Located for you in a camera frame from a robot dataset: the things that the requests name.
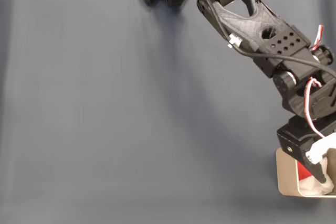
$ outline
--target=wire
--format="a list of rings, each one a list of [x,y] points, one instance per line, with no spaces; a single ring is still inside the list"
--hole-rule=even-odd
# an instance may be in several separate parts
[[[316,39],[315,39],[315,42],[314,42],[314,46],[309,48],[310,51],[314,51],[314,50],[317,49],[317,47],[321,43],[322,33],[323,33],[323,25],[319,25],[319,29],[318,29],[317,36],[316,36]]]
[[[322,84],[315,78],[310,78],[307,85],[306,85],[306,90],[305,90],[305,95],[304,95],[304,107],[305,107],[305,114],[306,114],[306,118],[307,118],[307,122],[309,124],[309,126],[311,127],[311,129],[318,134],[321,138],[324,138],[325,136],[319,132],[315,126],[314,123],[310,117],[310,112],[309,112],[309,97],[310,97],[310,89],[311,86],[313,84],[316,84],[318,87],[322,87]]]
[[[219,28],[221,30],[221,32],[223,33],[224,38],[227,41],[230,41],[230,37],[229,34],[227,33],[226,29],[224,28],[222,22],[220,21],[220,17],[217,14],[217,11],[212,3],[211,0],[205,0],[205,2],[207,3],[208,7],[210,8],[210,11],[213,15],[213,17],[215,18],[216,22],[219,25]],[[232,47],[241,55],[246,56],[246,57],[250,57],[250,58],[270,58],[270,59],[280,59],[280,60],[285,60],[285,61],[294,61],[297,63],[301,63],[304,65],[309,65],[312,66],[314,68],[320,69],[322,71],[327,72],[328,74],[330,74],[331,76],[333,76],[336,79],[336,72],[331,70],[330,68],[319,64],[317,62],[312,62],[312,61],[308,61],[308,60],[303,60],[303,59],[299,59],[299,58],[294,58],[291,56],[284,56],[284,55],[273,55],[273,54],[260,54],[260,53],[252,53],[252,52],[246,52],[242,49],[240,49],[237,45],[233,44]]]

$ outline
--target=white object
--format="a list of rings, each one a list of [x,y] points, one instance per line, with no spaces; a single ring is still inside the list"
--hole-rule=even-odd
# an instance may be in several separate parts
[[[334,184],[331,181],[331,178],[327,174],[327,158],[324,158],[321,161],[322,171],[325,175],[327,181],[321,184],[314,176],[302,179],[299,182],[299,189],[302,194],[306,196],[321,196],[331,193],[334,189]]]
[[[232,48],[232,45],[235,44],[237,47],[240,47],[240,44],[242,43],[242,39],[240,39],[238,36],[234,34],[230,34],[230,41],[229,45],[227,45],[229,48]]]
[[[306,157],[313,164],[317,164],[323,159],[323,155],[327,153],[330,148],[336,149],[336,133],[332,133],[313,143],[310,151],[306,152]]]

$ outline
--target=red object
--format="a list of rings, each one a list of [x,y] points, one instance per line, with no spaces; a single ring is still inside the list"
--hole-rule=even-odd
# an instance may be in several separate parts
[[[299,180],[303,180],[305,178],[308,178],[311,175],[311,173],[298,161],[298,173],[299,173]]]

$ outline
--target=black robotic arm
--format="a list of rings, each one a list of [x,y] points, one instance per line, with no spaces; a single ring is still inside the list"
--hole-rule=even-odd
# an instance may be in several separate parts
[[[145,0],[148,4],[155,0]],[[171,7],[184,0],[166,0]],[[320,182],[325,182],[320,164],[311,163],[306,152],[320,139],[305,118],[304,90],[310,78],[321,82],[310,96],[309,111],[315,127],[323,134],[336,132],[336,72],[327,67],[333,62],[324,45],[310,47],[310,41],[295,26],[289,26],[262,0],[242,0],[250,17],[225,9],[234,0],[197,0],[199,11],[240,54],[251,57],[282,96],[282,106],[295,114],[277,132],[287,154],[301,162]]]

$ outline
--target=gray table surface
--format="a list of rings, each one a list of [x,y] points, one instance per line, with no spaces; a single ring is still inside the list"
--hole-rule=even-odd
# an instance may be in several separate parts
[[[335,0],[265,1],[336,50]],[[1,224],[336,222],[279,193],[291,114],[195,2],[0,0]]]

